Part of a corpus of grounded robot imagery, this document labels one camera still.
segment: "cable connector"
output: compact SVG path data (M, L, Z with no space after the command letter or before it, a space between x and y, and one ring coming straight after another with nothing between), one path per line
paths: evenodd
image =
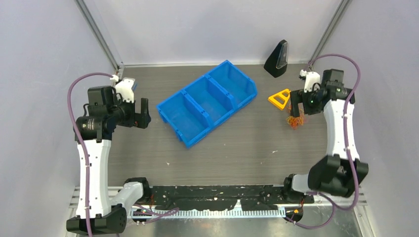
M119 76L117 76L117 75L112 75L112 77L111 77L111 81L112 81L112 82L115 82L115 83L119 82Z
M299 78L301 80L305 80L306 76L307 76L307 71L305 71L304 69L301 69Z

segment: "white backdrop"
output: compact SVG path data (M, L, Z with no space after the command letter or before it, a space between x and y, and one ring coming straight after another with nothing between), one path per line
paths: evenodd
M113 69L74 1L0 0L0 22L0 236L61 237L80 181L67 90ZM87 89L108 83L76 85L76 117Z
M353 1L322 53L342 53L358 62L354 132L370 172L362 184L373 211L377 237L417 236L419 225L419 1ZM345 70L352 88L353 66L320 59L315 69Z
M125 65L264 63L282 39L307 62L340 0L88 0Z

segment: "robotic arm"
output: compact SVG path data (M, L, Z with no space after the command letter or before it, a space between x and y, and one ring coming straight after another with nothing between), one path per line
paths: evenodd
M89 190L89 215L92 233L122 233L127 214L132 205L141 198L150 196L145 178L128 179L123 189L110 201L108 196L108 156L112 133L117 125L146 128L151 120L148 113L148 99L141 98L141 113L135 112L135 79L125 78L115 87L93 87L87 91L87 111L76 120L89 154L90 179L86 181L84 151L76 137L80 155L80 200L76 216L67 220L67 230L81 235L87 234L85 190Z
M315 164L308 174L291 174L284 180L283 196L287 201L301 200L308 192L325 192L333 196L350 197L355 191L353 174L346 154L343 134L343 107L352 89L343 85L343 71L325 70L320 82L316 72L301 71L304 89L291 92L291 116L298 117L298 104L302 103L308 115L323 112L328 131L326 156ZM359 161L355 147L352 114L355 97L347 108L348 141L359 183L368 174L368 164Z

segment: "orange rubber band pile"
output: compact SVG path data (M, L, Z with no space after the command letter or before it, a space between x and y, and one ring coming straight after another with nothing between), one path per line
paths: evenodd
M305 122L307 122L307 118L304 116L304 110L299 107L300 110L300 117L292 117L289 116L287 118L288 124L296 130L298 126L303 126ZM288 113L291 113L291 104L288 104Z

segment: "blue bin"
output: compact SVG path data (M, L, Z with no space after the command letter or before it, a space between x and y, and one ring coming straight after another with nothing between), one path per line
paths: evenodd
M158 104L157 110L190 148L256 95L254 81L225 61Z

